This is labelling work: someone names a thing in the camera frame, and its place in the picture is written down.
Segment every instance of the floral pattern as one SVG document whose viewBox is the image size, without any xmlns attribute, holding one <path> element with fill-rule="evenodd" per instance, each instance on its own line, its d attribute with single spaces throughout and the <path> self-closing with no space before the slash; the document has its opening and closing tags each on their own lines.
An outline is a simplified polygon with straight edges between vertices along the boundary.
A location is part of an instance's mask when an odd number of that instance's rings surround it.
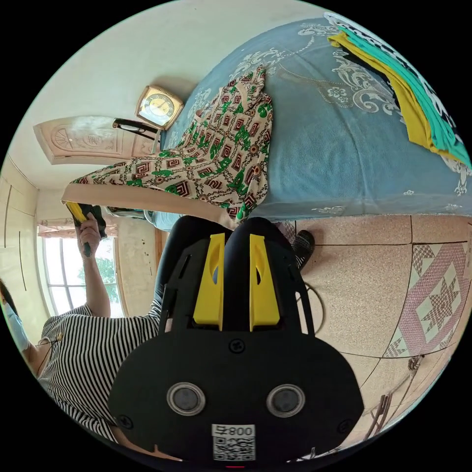
<svg viewBox="0 0 472 472">
<path fill-rule="evenodd" d="M 197 95 L 195 96 L 194 104 L 188 110 L 187 118 L 189 119 L 193 118 L 197 110 L 200 110 L 206 105 L 210 94 L 211 94 L 210 88 L 207 88 L 206 90 L 201 90 L 200 92 L 197 93 Z"/>
<path fill-rule="evenodd" d="M 454 205 L 452 203 L 449 203 L 444 207 L 446 211 L 450 211 L 451 213 L 457 213 L 460 208 L 462 208 L 462 205 Z"/>
<path fill-rule="evenodd" d="M 352 104 L 370 113 L 377 113 L 380 110 L 380 105 L 384 113 L 392 116 L 395 112 L 396 116 L 400 117 L 400 121 L 405 124 L 391 91 L 382 82 L 375 79 L 365 68 L 346 59 L 344 57 L 346 55 L 347 53 L 341 48 L 333 52 L 333 57 L 339 63 L 339 66 L 332 69 L 332 71 L 338 74 L 339 78 L 352 92 Z M 349 99 L 346 95 L 343 95 L 345 100 L 338 101 L 347 103 Z"/>
<path fill-rule="evenodd" d="M 267 51 L 257 51 L 246 55 L 238 64 L 234 73 L 230 76 L 231 79 L 244 73 L 246 70 L 254 67 L 255 64 L 264 62 L 267 68 L 267 74 L 273 75 L 276 72 L 276 65 L 283 59 L 289 58 L 296 54 L 300 54 L 308 49 L 314 42 L 316 36 L 330 36 L 336 34 L 338 29 L 333 26 L 320 25 L 317 23 L 303 23 L 301 30 L 298 32 L 300 36 L 311 36 L 307 44 L 297 51 L 279 51 L 275 48 L 270 48 Z"/>
<path fill-rule="evenodd" d="M 345 88 L 332 87 L 329 88 L 327 92 L 329 97 L 334 97 L 341 103 L 345 103 L 348 101 L 348 98 L 346 97 L 347 93 Z"/>
<path fill-rule="evenodd" d="M 472 176 L 472 169 L 469 169 L 462 162 L 456 161 L 455 159 L 450 159 L 449 157 L 441 156 L 442 160 L 453 172 L 457 172 L 460 175 L 459 183 L 454 189 L 454 192 L 458 196 L 462 196 L 467 192 L 467 177 Z"/>
<path fill-rule="evenodd" d="M 324 208 L 312 208 L 312 211 L 320 214 L 341 215 L 345 206 L 325 206 Z"/>
</svg>

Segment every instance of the yellow cloth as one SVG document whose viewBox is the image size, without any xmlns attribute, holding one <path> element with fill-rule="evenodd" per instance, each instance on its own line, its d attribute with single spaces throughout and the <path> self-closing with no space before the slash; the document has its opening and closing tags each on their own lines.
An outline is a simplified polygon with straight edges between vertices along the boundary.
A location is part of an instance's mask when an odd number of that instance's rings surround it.
<svg viewBox="0 0 472 472">
<path fill-rule="evenodd" d="M 431 126 L 426 119 L 418 100 L 413 94 L 410 86 L 396 72 L 351 43 L 344 32 L 337 34 L 336 36 L 330 36 L 328 41 L 335 48 L 339 48 L 340 46 L 345 47 L 352 54 L 362 59 L 366 64 L 369 64 L 374 69 L 388 77 L 397 96 L 398 104 L 400 105 L 400 110 L 407 126 L 408 139 L 412 143 L 423 146 L 436 154 L 441 153 L 444 157 L 449 157 L 456 161 L 459 160 L 449 152 L 439 150 L 434 146 L 431 139 Z"/>
</svg>

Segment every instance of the shoe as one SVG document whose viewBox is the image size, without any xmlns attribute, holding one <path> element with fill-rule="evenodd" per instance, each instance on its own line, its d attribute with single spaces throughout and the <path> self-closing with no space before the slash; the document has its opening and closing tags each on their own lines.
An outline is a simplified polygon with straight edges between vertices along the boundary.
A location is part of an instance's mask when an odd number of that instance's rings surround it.
<svg viewBox="0 0 472 472">
<path fill-rule="evenodd" d="M 302 270 L 315 250 L 315 238 L 309 231 L 302 230 L 295 236 L 292 249 L 295 252 L 296 266 L 298 270 Z"/>
</svg>

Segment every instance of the black device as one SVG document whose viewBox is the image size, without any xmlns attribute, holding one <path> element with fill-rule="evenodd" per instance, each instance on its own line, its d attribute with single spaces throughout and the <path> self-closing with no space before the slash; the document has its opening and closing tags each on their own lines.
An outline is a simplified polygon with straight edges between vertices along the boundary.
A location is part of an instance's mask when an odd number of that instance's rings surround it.
<svg viewBox="0 0 472 472">
<path fill-rule="evenodd" d="M 219 327 L 195 321 L 210 241 L 182 254 L 165 289 L 159 335 L 128 356 L 109 397 L 132 443 L 148 451 L 157 445 L 195 465 L 250 469 L 323 454 L 351 432 L 364 410 L 354 372 L 314 336 L 293 255 L 269 241 L 264 249 L 278 321 L 251 322 L 246 331 L 233 331 L 231 320 L 254 318 L 250 307 L 225 311 Z M 301 332 L 296 294 L 308 334 Z M 169 318 L 172 330 L 164 332 Z"/>
</svg>

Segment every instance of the black and white cloth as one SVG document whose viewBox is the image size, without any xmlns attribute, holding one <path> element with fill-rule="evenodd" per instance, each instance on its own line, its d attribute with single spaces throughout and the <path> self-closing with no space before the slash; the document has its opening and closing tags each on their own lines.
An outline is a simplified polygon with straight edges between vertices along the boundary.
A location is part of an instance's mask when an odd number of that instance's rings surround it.
<svg viewBox="0 0 472 472">
<path fill-rule="evenodd" d="M 146 316 L 98 317 L 83 305 L 49 318 L 42 338 L 51 343 L 51 355 L 39 383 L 73 420 L 116 442 L 107 406 L 113 381 L 126 357 L 157 336 L 159 320 L 156 301 Z"/>
</svg>

